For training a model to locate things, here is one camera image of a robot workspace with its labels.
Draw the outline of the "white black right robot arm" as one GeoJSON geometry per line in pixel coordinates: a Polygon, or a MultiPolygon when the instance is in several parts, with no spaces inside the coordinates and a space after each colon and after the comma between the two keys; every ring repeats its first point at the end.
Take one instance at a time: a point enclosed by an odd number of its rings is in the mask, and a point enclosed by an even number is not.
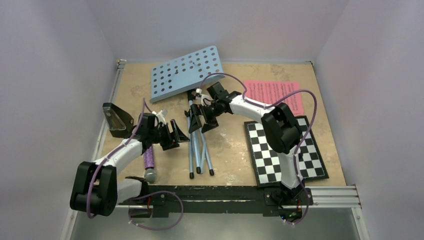
{"type": "Polygon", "coordinates": [[[283,102],[271,106],[243,99],[240,92],[228,92],[220,82],[208,87],[207,92],[212,98],[209,105],[193,104],[190,107],[188,132],[191,134],[201,130],[205,133],[217,128],[217,117],[223,113],[244,116],[260,123],[267,144],[278,156],[281,170],[280,196],[288,204],[298,200],[304,188],[297,152],[303,134],[289,106],[283,102]]]}

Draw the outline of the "black metronome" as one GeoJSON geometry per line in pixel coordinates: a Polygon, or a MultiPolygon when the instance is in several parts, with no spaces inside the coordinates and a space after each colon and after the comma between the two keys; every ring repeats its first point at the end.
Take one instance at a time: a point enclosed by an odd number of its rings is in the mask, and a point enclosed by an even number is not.
{"type": "Polygon", "coordinates": [[[102,110],[112,137],[127,139],[131,136],[134,118],[128,112],[111,102],[104,102],[102,110]]]}

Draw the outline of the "light blue music stand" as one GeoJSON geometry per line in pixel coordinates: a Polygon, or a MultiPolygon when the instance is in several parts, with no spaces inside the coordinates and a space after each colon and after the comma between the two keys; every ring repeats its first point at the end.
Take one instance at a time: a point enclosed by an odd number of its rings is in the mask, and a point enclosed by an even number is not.
{"type": "MultiPolygon", "coordinates": [[[[156,103],[178,94],[186,94],[188,113],[186,113],[187,127],[190,124],[190,111],[194,111],[195,95],[193,92],[200,84],[209,84],[222,79],[223,75],[213,75],[207,80],[204,78],[212,73],[222,72],[223,67],[215,45],[204,47],[178,58],[160,63],[150,71],[151,94],[150,102],[156,103]]],[[[201,129],[189,133],[188,163],[189,178],[203,173],[203,166],[207,164],[209,174],[215,174],[211,162],[205,136],[201,129]]]]}

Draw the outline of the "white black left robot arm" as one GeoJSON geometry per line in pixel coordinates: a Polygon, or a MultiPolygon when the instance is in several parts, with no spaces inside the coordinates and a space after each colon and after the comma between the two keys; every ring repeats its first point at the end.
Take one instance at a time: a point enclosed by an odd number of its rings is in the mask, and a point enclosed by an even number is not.
{"type": "Polygon", "coordinates": [[[154,144],[166,151],[188,141],[189,137],[174,119],[166,122],[158,114],[141,114],[137,125],[123,136],[116,148],[95,161],[83,161],[78,165],[70,208],[93,218],[109,216],[117,204],[129,199],[138,205],[146,203],[149,199],[147,181],[141,177],[128,177],[119,183],[118,174],[154,144]]]}

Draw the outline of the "purple glitter microphone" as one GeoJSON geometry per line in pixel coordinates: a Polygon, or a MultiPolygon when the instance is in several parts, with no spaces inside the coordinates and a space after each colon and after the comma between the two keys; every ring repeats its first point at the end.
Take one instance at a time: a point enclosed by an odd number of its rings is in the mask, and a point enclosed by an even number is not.
{"type": "Polygon", "coordinates": [[[157,172],[155,169],[153,147],[149,147],[142,156],[144,161],[144,178],[149,183],[154,183],[157,180],[157,172]]]}

